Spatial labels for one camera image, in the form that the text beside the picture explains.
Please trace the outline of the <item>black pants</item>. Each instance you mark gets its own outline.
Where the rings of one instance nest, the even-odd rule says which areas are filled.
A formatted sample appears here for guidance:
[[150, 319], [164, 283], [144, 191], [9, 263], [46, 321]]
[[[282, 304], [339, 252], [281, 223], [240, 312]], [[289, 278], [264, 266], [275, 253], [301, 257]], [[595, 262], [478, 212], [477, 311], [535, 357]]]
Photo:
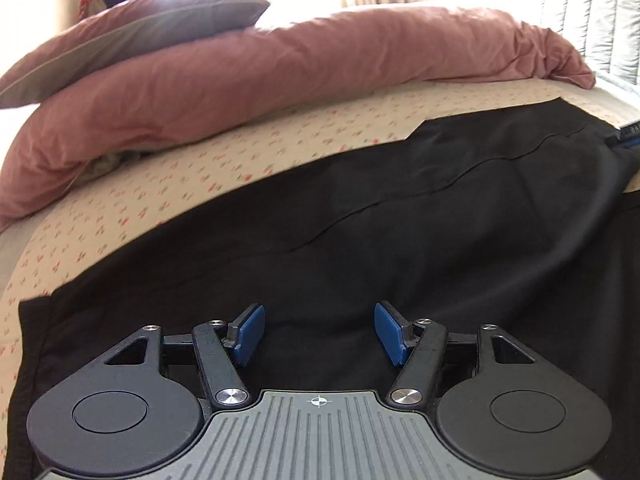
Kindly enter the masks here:
[[146, 324], [183, 334], [258, 302], [250, 388], [385, 392], [381, 300], [455, 333], [494, 323], [561, 367], [612, 413], [596, 471], [637, 478], [639, 151], [615, 137], [562, 100], [424, 122], [216, 197], [23, 301], [6, 478], [40, 471], [35, 400]]

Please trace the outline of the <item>grey quilted blanket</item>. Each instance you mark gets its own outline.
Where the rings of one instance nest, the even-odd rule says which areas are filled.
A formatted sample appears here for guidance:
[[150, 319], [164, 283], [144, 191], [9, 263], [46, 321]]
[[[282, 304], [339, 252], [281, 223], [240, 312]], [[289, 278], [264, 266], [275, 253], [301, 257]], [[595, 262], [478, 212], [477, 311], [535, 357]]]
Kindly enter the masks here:
[[639, 0], [541, 0], [541, 15], [600, 76], [639, 91]]

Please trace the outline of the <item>cherry print bed sheet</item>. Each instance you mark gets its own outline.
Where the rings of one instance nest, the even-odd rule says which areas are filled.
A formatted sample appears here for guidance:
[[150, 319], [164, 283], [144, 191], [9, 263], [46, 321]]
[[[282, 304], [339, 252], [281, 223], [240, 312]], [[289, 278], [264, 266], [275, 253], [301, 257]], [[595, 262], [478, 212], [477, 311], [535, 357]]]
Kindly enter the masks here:
[[427, 119], [561, 98], [613, 125], [635, 96], [599, 80], [419, 82], [345, 102], [298, 106], [212, 138], [146, 156], [76, 188], [1, 234], [1, 352], [20, 344], [17, 306], [47, 294], [117, 248], [224, 192], [329, 155], [404, 140]]

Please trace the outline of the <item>pink duvet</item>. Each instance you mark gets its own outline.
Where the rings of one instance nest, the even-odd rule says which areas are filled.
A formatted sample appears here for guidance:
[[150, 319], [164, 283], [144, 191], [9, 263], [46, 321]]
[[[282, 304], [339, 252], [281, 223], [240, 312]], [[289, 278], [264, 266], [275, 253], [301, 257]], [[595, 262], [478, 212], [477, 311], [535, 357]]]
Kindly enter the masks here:
[[490, 9], [370, 6], [178, 44], [82, 77], [36, 108], [1, 168], [1, 223], [49, 206], [106, 154], [174, 148], [411, 81], [528, 78], [596, 82], [568, 40]]

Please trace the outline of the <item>pink grey pillow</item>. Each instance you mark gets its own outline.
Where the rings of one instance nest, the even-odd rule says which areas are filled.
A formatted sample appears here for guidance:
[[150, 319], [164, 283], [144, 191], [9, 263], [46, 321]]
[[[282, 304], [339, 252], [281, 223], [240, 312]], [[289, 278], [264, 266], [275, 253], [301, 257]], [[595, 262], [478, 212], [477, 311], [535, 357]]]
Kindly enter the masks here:
[[38, 104], [108, 66], [253, 27], [268, 0], [127, 0], [40, 44], [1, 77], [1, 107]]

